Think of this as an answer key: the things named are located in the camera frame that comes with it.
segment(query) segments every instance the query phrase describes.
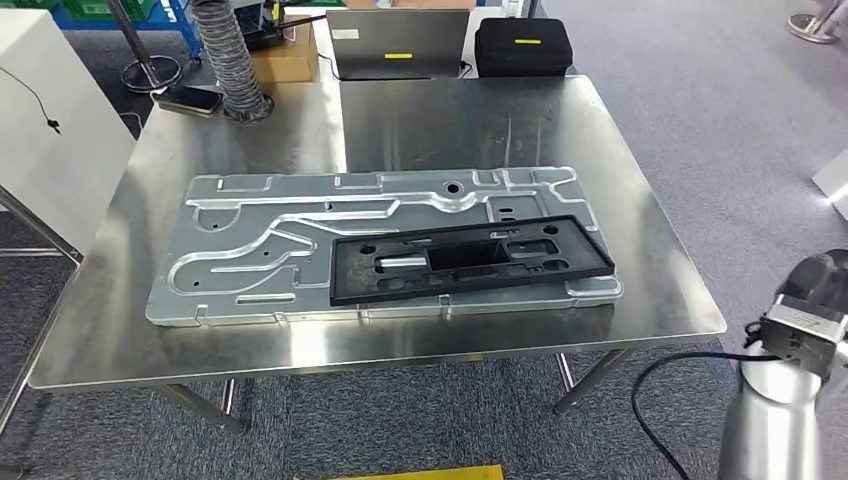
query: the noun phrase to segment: black cable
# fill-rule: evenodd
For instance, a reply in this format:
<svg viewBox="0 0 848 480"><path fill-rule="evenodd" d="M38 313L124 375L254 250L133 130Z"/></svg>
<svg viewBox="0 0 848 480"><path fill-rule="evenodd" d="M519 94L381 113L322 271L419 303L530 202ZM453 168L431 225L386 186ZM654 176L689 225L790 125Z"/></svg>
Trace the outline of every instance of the black cable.
<svg viewBox="0 0 848 480"><path fill-rule="evenodd" d="M669 355L665 358L661 358L656 362L650 364L648 368L642 370L642 373L636 377L636 381L633 382L633 390L630 392L630 406L633 408L633 414L636 415L636 421L639 422L639 426L642 427L642 430L648 435L648 438L651 439L651 442L659 449L660 453L663 454L668 463L674 468L677 474L680 476L682 480L689 480L689 475L686 474L686 470L683 469L683 466L680 465L680 462L674 458L671 451L663 445L662 441L651 431L648 424L645 423L645 419L642 417L642 412L639 410L639 404L636 402L636 395L639 393L639 387L642 386L642 383L648 377L648 375L656 370L657 368L673 362L675 360L683 360L686 358L725 358L728 360L737 360L740 362L771 362L774 360L780 360L780 357L774 355L765 355L765 356L754 356L754 355L737 355L735 353L724 353L724 352L686 352L686 353L676 353L674 355Z"/></svg>
<svg viewBox="0 0 848 480"><path fill-rule="evenodd" d="M471 73L472 70L474 70L474 65L471 65L470 63L464 60L459 62L459 66L462 68L467 68L467 70L462 72L462 75L460 75L459 78L465 78L466 75L468 75L469 73Z"/></svg>
<svg viewBox="0 0 848 480"><path fill-rule="evenodd" d="M32 96L35 97L35 100L38 102L38 107L41 109L41 114L44 116L44 120L47 121L47 126L52 128L53 131L56 132L56 134L61 135L62 132L59 131L59 122L53 120L47 115L47 111L44 109L44 103L41 101L41 97L39 97L38 94L35 93L35 90L30 88L30 86L24 83L23 80L16 77L14 74L12 74L12 72L6 70L2 66L0 66L0 70L2 70L3 73L5 73L6 75L12 77L12 79L14 79L16 82L20 83L24 88L29 90L29 93L31 93Z"/></svg>
<svg viewBox="0 0 848 480"><path fill-rule="evenodd" d="M326 15L317 15L317 16L314 16L314 17L299 18L297 20L292 20L290 22L278 24L277 30L285 30L286 28L296 27L298 25L306 25L307 23L317 22L318 20L324 20L325 18L327 18Z"/></svg>
<svg viewBox="0 0 848 480"><path fill-rule="evenodd" d="M338 74L336 73L335 68L333 68L333 59L332 59L332 58L330 58L330 57L328 57L328 56L326 56L326 55L324 55L324 54L323 54L323 53L321 53L321 52L318 52L318 56L319 56L319 57L321 57L321 58L323 58L324 60L326 60L326 61L330 62L330 71L331 71L331 72L333 72L333 78L335 78L336 80L341 80L341 79L339 78Z"/></svg>

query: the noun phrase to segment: flexible duct hose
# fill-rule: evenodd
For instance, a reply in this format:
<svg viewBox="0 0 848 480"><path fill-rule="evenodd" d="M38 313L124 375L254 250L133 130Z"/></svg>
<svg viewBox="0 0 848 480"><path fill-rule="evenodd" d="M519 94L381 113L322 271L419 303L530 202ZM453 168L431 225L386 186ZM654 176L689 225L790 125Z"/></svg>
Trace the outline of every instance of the flexible duct hose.
<svg viewBox="0 0 848 480"><path fill-rule="evenodd" d="M271 114L274 102L259 91L229 0L192 0L200 39L224 91L224 114L233 123L250 125Z"/></svg>

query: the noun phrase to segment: black bag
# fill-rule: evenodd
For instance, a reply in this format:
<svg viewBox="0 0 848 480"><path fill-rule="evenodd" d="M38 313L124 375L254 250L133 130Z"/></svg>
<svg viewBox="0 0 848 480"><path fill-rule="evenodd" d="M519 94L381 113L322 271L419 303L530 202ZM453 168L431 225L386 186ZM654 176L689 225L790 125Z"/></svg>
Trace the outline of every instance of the black bag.
<svg viewBox="0 0 848 480"><path fill-rule="evenodd" d="M486 18L475 35L480 77L563 76L574 52L561 21L550 18Z"/></svg>

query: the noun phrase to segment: blue shelf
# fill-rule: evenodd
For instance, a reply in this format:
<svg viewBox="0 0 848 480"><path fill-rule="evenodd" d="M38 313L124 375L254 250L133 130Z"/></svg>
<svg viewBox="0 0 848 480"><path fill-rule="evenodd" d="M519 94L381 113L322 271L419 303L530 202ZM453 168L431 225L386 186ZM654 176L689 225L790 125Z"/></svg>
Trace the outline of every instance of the blue shelf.
<svg viewBox="0 0 848 480"><path fill-rule="evenodd" d="M62 30L118 30L118 24L114 20L76 20L71 17L62 5L56 5L50 13L56 25ZM169 18L165 7L157 3L150 11L147 20L133 22L136 30L179 30L179 22L176 16Z"/></svg>
<svg viewBox="0 0 848 480"><path fill-rule="evenodd" d="M200 58L202 46L194 33L194 25L186 17L185 9L189 0L159 0L159 3L150 10L147 20L133 22L136 30L174 30L182 33L183 39L188 45L191 56ZM65 8L59 4L50 10L53 21L62 30L118 30L118 24L114 20L76 20L71 17Z"/></svg>

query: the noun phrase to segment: gray carpet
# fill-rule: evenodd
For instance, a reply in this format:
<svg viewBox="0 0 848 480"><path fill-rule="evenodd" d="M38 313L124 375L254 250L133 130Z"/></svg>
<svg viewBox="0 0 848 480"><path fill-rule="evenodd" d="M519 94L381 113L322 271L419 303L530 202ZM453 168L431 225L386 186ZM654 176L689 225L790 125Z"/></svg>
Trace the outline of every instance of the gray carpet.
<svg viewBox="0 0 848 480"><path fill-rule="evenodd" d="M636 355L564 417L550 411L562 392L551 357L240 382L245 436L145 390L30 392L0 458L45 479L321 479L495 463L508 478L669 478L630 413L628 388L671 351ZM581 371L594 356L572 359ZM697 479L715 478L718 392L728 387L717 379L729 378L715 367L670 367L643 397L648 421L680 445ZM193 387L214 398L220 385Z"/></svg>
<svg viewBox="0 0 848 480"><path fill-rule="evenodd" d="M728 318L725 348L738 349L741 325L795 262L845 243L845 222L809 178L848 147L846 47L784 32L790 13L817 8L804 0L544 7L565 21L578 68L595 82ZM68 38L116 109L146 118L149 100L117 80L131 59L120 36ZM187 58L179 36L144 40L154 53ZM208 75L190 71L187 83L208 83ZM15 228L0 217L0 237L20 235ZM3 385L63 282L57 261L0 263ZM674 478L638 431L627 393L650 358L679 349L639 352L564 418L549 414L561 393L549 357L241 382L236 414L253 425L244 437L147 390L28 392L0 441L0 461L33 465L35 478L311 479L484 463L503 464L509 478ZM594 357L572 360L585 370ZM219 385L195 387L214 398ZM670 366L646 386L648 421L673 440L693 478L715 477L732 387L726 363L697 361ZM823 422L832 480L848 478L848 411L839 410Z"/></svg>

